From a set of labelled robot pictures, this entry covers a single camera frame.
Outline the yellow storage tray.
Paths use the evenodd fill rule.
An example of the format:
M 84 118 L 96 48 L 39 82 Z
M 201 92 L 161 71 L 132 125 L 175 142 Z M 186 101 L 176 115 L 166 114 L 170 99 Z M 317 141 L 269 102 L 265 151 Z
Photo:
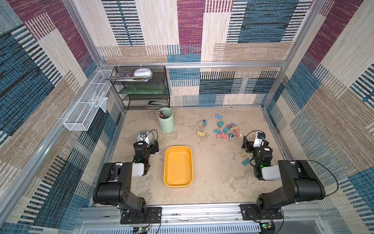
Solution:
M 171 146 L 166 150 L 164 183 L 170 188 L 188 187 L 193 182 L 192 150 L 188 146 Z

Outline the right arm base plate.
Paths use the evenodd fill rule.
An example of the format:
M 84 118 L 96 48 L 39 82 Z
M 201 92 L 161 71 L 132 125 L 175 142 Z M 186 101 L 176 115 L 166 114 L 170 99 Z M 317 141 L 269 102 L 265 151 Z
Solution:
M 243 220 L 260 221 L 260 220 L 280 220 L 283 214 L 280 209 L 260 209 L 257 204 L 240 204 L 239 205 Z

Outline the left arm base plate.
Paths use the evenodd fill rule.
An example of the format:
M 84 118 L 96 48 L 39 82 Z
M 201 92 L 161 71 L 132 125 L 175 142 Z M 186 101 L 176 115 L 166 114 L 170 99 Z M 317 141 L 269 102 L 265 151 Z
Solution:
M 159 224 L 161 223 L 162 207 L 149 207 L 144 213 L 121 210 L 120 224 Z

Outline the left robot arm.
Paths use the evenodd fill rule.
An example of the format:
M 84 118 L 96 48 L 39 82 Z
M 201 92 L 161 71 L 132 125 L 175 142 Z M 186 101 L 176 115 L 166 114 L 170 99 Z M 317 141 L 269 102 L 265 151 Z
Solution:
M 142 214 L 147 211 L 144 198 L 131 192 L 133 177 L 145 176 L 150 168 L 150 156 L 159 152 L 158 141 L 147 144 L 138 141 L 134 145 L 135 155 L 132 162 L 105 163 L 100 172 L 93 202 L 101 205 L 113 205 L 130 213 Z

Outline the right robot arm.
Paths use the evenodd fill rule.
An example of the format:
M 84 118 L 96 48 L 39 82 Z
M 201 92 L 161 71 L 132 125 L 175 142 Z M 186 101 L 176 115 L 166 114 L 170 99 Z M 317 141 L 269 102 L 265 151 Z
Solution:
M 280 210 L 285 205 L 326 197 L 325 188 L 308 161 L 280 160 L 277 165 L 272 165 L 273 149 L 261 138 L 249 141 L 244 137 L 242 148 L 252 154 L 249 164 L 253 167 L 256 179 L 282 182 L 280 188 L 260 194 L 255 204 L 241 205 L 243 218 L 280 219 Z

